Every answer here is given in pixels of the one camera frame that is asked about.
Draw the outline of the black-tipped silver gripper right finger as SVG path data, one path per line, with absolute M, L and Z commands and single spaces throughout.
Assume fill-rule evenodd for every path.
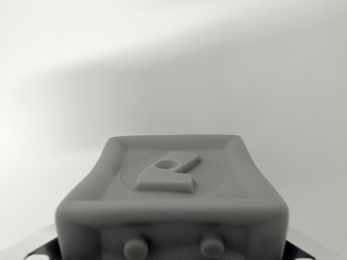
M 346 259 L 323 244 L 289 227 L 283 259 Z

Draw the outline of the black-tipped silver gripper left finger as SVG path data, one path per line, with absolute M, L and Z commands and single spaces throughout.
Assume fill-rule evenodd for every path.
M 62 259 L 55 224 L 1 250 L 1 259 Z

